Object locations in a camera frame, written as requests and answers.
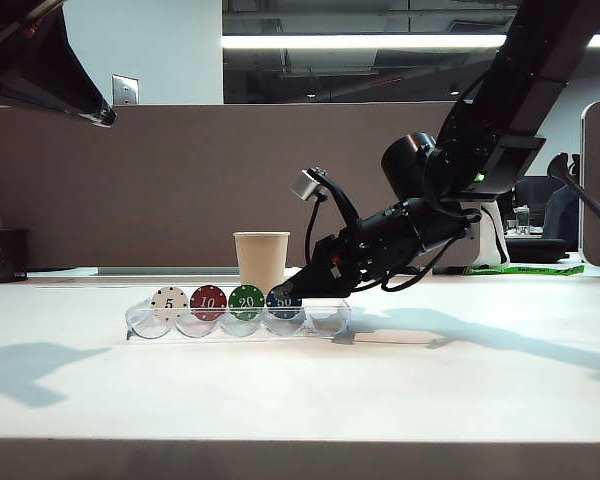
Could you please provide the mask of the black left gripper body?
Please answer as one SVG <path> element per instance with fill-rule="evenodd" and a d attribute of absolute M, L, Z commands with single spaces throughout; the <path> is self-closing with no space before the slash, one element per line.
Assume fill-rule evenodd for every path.
<path fill-rule="evenodd" d="M 47 17 L 62 1 L 0 1 L 0 77 L 17 69 L 33 51 Z"/>

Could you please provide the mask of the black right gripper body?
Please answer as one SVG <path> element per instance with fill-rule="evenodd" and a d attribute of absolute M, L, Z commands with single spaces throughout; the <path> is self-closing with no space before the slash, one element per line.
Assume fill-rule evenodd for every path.
<path fill-rule="evenodd" d="M 424 250 L 419 229 L 429 214 L 426 200 L 410 199 L 367 218 L 357 229 L 345 228 L 317 243 L 336 245 L 350 295 L 382 283 Z"/>

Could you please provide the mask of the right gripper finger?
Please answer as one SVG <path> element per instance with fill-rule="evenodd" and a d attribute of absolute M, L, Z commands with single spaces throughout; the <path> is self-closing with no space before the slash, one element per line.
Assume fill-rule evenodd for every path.
<path fill-rule="evenodd" d="M 290 279 L 272 289 L 278 299 L 346 298 L 349 278 L 333 243 L 317 243 L 311 260 Z"/>

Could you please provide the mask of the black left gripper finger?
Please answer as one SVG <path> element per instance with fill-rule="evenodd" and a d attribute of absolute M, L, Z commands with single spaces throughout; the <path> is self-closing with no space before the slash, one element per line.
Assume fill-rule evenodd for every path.
<path fill-rule="evenodd" d="M 33 51 L 18 68 L 0 77 L 0 89 L 31 93 L 44 90 L 62 99 L 87 92 L 101 94 L 69 44 L 63 9 L 46 18 L 36 39 Z M 109 126 L 115 119 L 116 113 L 109 105 Z"/>
<path fill-rule="evenodd" d="M 62 99 L 44 90 L 31 93 L 6 88 L 0 89 L 0 105 L 46 110 L 83 119 L 100 127 L 109 126 L 109 104 L 98 91 Z"/>

